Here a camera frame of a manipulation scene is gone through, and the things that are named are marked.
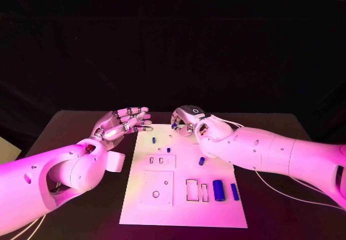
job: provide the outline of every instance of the white robotic arm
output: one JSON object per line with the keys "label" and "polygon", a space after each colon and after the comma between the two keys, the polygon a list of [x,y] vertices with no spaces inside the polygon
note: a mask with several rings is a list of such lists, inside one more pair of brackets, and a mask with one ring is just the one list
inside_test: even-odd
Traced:
{"label": "white robotic arm", "polygon": [[[90,138],[0,165],[0,236],[91,190],[105,170],[121,171],[126,155],[110,150],[124,134],[153,130],[147,111],[147,107],[134,107],[108,112]],[[56,188],[49,189],[48,181]]]}
{"label": "white robotic arm", "polygon": [[[186,123],[182,129],[180,120]],[[231,122],[234,130],[221,118],[206,117],[196,106],[179,107],[170,123],[180,135],[195,134],[208,157],[219,157],[248,170],[303,180],[346,209],[346,145],[293,139]]]}

